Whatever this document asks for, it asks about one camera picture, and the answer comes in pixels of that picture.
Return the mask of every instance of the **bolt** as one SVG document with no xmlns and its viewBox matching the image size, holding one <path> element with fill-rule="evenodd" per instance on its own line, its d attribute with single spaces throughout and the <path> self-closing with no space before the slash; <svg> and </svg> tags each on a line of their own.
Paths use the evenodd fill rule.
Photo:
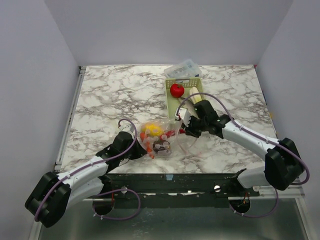
<svg viewBox="0 0 320 240">
<path fill-rule="evenodd" d="M 216 193 L 219 193 L 221 191 L 221 187 L 219 185 L 215 185 L 213 189 Z"/>
<path fill-rule="evenodd" d="M 255 192 L 259 192 L 260 187 L 259 187 L 259 186 L 253 186 L 252 189 L 253 189 L 253 191 L 255 191 Z"/>
<path fill-rule="evenodd" d="M 123 186 L 121 189 L 122 189 L 121 193 L 123 193 L 123 194 L 125 194 L 128 190 L 128 188 L 126 186 Z"/>
</svg>

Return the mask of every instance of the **gray wall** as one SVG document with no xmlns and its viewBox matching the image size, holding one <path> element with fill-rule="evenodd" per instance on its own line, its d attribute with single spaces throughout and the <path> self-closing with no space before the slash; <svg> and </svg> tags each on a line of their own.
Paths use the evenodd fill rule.
<svg viewBox="0 0 320 240">
<path fill-rule="evenodd" d="M 53 169 L 79 69 L 43 0 L 0 2 L 0 238 L 25 240 L 25 201 Z"/>
<path fill-rule="evenodd" d="M 292 0 L 45 0 L 80 65 L 256 64 Z"/>
<path fill-rule="evenodd" d="M 295 0 L 257 67 L 275 128 L 292 138 L 311 171 L 304 185 L 320 236 L 320 1 Z"/>
</svg>

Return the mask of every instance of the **orange toy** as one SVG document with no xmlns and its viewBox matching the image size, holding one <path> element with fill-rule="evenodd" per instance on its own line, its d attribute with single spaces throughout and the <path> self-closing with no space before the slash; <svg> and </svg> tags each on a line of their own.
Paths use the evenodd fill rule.
<svg viewBox="0 0 320 240">
<path fill-rule="evenodd" d="M 140 133 L 140 139 L 142 140 L 142 141 L 144 141 L 145 139 L 147 139 L 147 137 L 148 137 L 148 135 L 147 134 L 145 134 L 144 132 L 141 132 Z M 154 159 L 155 158 L 155 156 L 152 154 L 152 148 L 150 147 L 150 142 L 149 141 L 146 141 L 146 152 L 149 154 L 149 156 L 152 158 L 152 159 Z"/>
</svg>

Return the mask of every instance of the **yellow basket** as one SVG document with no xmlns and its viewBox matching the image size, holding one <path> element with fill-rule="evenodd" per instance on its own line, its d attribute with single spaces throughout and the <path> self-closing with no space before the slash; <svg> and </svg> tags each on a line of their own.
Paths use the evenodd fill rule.
<svg viewBox="0 0 320 240">
<path fill-rule="evenodd" d="M 178 98 L 171 96 L 170 88 L 173 84 L 182 85 L 184 88 L 183 98 L 189 96 L 189 90 L 196 87 L 199 92 L 203 92 L 202 82 L 200 77 L 188 77 L 188 78 L 167 78 L 164 81 L 165 84 L 165 97 L 166 97 L 166 107 L 168 109 L 168 116 L 170 119 L 175 118 L 175 113 L 180 105 Z"/>
</svg>

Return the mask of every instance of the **marble countertop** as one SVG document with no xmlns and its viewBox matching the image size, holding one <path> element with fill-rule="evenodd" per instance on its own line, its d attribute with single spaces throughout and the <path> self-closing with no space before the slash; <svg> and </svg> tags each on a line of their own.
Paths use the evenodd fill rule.
<svg viewBox="0 0 320 240">
<path fill-rule="evenodd" d="M 112 143 L 119 132 L 118 120 L 135 124 L 168 117 L 164 69 L 168 65 L 88 66 L 62 159 L 61 172 L 91 159 Z M 204 92 L 217 96 L 243 125 L 276 137 L 273 123 L 252 65 L 203 65 Z M 222 115 L 222 107 L 206 97 Z M 111 173 L 236 173 L 264 165 L 262 159 L 242 146 L 203 133 L 185 155 L 175 148 L 166 158 L 149 156 L 131 160 Z"/>
</svg>

